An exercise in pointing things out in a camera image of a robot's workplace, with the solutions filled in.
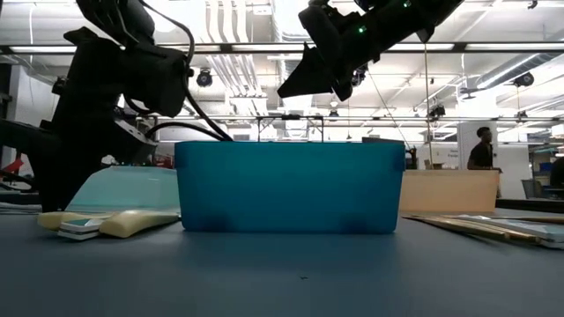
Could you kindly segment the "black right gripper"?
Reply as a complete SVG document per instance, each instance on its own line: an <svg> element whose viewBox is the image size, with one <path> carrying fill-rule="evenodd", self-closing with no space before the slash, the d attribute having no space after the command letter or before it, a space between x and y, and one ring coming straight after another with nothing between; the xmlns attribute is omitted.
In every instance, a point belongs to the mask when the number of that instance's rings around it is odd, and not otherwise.
<svg viewBox="0 0 564 317"><path fill-rule="evenodd" d="M334 92L352 95L353 71L423 28L422 4L362 4L346 15L328 4L309 4L299 21L315 43L278 88L282 99Z"/></svg>

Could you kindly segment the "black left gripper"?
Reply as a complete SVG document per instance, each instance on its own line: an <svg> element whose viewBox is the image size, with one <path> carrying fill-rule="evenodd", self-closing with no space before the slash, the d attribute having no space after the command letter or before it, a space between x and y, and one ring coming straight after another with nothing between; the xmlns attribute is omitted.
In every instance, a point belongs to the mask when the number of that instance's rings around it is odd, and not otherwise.
<svg viewBox="0 0 564 317"><path fill-rule="evenodd" d="M60 98L53 118L39 126L0 119L0 145L26 155L43 211L65 210L104 157L130 164L154 153L157 144L128 122L120 98L69 105Z"/></svg>

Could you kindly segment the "teal plastic bin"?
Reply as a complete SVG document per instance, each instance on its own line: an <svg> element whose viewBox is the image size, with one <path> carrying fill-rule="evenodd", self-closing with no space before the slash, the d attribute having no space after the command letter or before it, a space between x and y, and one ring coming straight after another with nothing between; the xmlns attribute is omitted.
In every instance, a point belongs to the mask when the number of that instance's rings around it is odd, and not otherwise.
<svg viewBox="0 0 564 317"><path fill-rule="evenodd" d="M177 173L153 166L111 166L93 173L66 211L180 211Z"/></svg>

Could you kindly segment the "blue plastic bin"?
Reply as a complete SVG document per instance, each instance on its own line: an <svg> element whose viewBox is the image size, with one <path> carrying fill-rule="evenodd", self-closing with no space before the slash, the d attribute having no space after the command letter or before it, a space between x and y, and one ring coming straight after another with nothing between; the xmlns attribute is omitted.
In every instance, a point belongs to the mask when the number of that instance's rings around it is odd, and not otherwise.
<svg viewBox="0 0 564 317"><path fill-rule="evenodd" d="M182 224L192 232L395 231L404 145L181 142Z"/></svg>

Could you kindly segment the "orange plastic bin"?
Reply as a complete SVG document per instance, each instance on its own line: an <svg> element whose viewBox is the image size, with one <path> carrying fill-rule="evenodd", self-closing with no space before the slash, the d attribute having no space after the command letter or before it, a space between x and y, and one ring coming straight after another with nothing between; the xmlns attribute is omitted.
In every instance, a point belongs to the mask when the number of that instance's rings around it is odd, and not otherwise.
<svg viewBox="0 0 564 317"><path fill-rule="evenodd" d="M499 179L495 170L408 170L402 180L399 212L494 213Z"/></svg>

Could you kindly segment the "person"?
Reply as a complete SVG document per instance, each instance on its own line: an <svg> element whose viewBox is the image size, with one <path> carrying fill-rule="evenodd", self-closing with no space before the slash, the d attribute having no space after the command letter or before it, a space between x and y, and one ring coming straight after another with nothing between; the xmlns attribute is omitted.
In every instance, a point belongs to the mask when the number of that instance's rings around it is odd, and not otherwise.
<svg viewBox="0 0 564 317"><path fill-rule="evenodd" d="M480 127L477 130L479 142L471 150L470 157L467 162L468 170L495 170L502 173L499 167L494 166L493 153L493 134L488 127Z"/></svg>
<svg viewBox="0 0 564 317"><path fill-rule="evenodd" d="M549 182L552 188L564 188L564 157L552 163Z"/></svg>

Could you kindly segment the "black background rig frame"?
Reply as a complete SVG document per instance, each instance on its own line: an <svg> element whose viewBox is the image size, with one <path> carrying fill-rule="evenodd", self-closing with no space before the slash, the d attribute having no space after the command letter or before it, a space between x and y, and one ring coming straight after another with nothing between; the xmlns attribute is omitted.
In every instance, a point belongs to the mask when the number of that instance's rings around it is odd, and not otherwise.
<svg viewBox="0 0 564 317"><path fill-rule="evenodd" d="M213 115L211 120L232 137L243 136L259 142L358 142L365 136L398 139L406 144L452 142L470 129L488 126L501 134L504 144L527 143L526 135L549 133L564 124L564 114L553 116L443 116L432 122L428 116L351 115Z"/></svg>

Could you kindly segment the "black overhead frame bar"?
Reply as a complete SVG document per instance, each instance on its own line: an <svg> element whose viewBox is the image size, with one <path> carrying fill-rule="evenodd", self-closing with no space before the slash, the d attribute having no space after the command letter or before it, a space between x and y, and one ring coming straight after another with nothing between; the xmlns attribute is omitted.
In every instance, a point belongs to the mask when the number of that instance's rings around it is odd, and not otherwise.
<svg viewBox="0 0 564 317"><path fill-rule="evenodd" d="M72 55L73 45L4 45L0 46L0 55ZM196 55L244 55L244 54L298 54L303 50L302 43L198 43ZM427 51L437 54L464 53L564 53L564 41L541 42L401 42L388 50L391 54L419 54Z"/></svg>

